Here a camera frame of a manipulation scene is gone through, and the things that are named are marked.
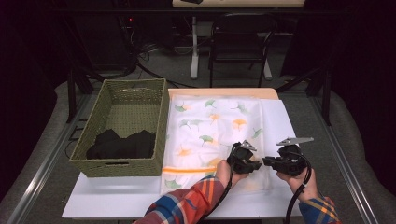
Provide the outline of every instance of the sleeve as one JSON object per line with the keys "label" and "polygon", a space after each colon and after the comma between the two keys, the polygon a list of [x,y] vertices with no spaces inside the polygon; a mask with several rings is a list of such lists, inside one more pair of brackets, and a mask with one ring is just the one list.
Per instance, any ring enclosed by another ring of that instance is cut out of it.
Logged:
{"label": "sleeve", "polygon": [[311,223],[337,223],[338,217],[334,203],[330,198],[315,198],[299,204],[300,211],[306,224]]}
{"label": "sleeve", "polygon": [[207,176],[190,189],[177,189],[153,203],[136,223],[196,223],[219,201],[224,187],[214,176]]}

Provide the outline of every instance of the white table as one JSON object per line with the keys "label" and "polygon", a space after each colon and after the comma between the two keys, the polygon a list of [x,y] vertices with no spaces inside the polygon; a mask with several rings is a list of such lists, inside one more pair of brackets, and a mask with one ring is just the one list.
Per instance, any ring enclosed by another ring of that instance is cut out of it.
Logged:
{"label": "white table", "polygon": [[[302,7],[305,0],[204,0],[201,4],[173,0],[173,7]],[[199,50],[197,42],[197,21],[192,17],[192,59],[191,79],[198,78]],[[264,66],[265,79],[271,80],[268,62]]]}
{"label": "white table", "polygon": [[[191,89],[191,94],[216,89]],[[237,95],[254,95],[260,97],[264,93],[267,98],[276,99],[277,95],[272,89],[245,89],[244,91],[232,89],[219,89],[217,92],[228,92]],[[277,142],[287,137],[295,137],[289,116],[283,103],[279,100],[266,100],[263,103],[263,116],[265,125],[265,154],[279,156]],[[255,191],[245,194],[229,192],[224,201],[208,218],[266,218],[284,217],[292,197],[286,182],[276,176],[276,171],[271,167],[262,166],[271,170],[271,185],[268,190]],[[78,219],[124,219],[142,217],[147,208],[161,197],[160,176],[146,177],[101,177],[87,178],[80,174],[73,192],[64,209],[63,217]],[[297,204],[292,210],[293,216],[300,216]]]}

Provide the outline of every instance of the person's left hand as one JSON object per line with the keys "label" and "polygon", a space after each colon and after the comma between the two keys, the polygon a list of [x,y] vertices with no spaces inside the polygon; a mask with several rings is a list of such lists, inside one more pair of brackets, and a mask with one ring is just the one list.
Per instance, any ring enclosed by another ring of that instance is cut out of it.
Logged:
{"label": "person's left hand", "polygon": [[[216,177],[220,180],[221,184],[224,186],[224,188],[227,187],[228,181],[230,180],[230,172],[231,172],[231,167],[227,163],[226,160],[222,160],[218,163],[218,168],[216,171]],[[248,174],[237,174],[236,172],[233,172],[233,184],[232,187],[236,185],[236,183],[243,179],[248,177]]]}

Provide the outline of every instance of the basket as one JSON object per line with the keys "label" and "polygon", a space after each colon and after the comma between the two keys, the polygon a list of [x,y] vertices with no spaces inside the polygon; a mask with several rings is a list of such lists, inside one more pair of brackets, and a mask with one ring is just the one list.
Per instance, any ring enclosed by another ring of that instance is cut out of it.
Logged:
{"label": "basket", "polygon": [[[168,109],[165,79],[105,80],[70,162],[87,177],[161,175]],[[156,133],[152,157],[87,160],[96,136],[107,129],[121,138],[143,130]]]}

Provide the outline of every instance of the person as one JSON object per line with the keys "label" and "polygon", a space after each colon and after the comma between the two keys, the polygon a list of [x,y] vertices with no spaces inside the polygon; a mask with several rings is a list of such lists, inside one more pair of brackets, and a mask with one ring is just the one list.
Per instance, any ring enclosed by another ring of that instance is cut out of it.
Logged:
{"label": "person", "polygon": [[[134,224],[197,223],[202,216],[210,213],[219,201],[228,185],[230,172],[231,168],[227,161],[220,161],[215,176],[209,175],[201,179],[190,189],[177,189],[168,192],[153,203],[145,216]],[[294,193],[302,185],[305,173],[306,168],[295,177],[280,172],[277,172],[276,175],[286,181]],[[233,173],[232,187],[246,177],[248,174]],[[341,223],[331,199],[318,196],[313,169],[311,178],[298,199],[305,223]]]}

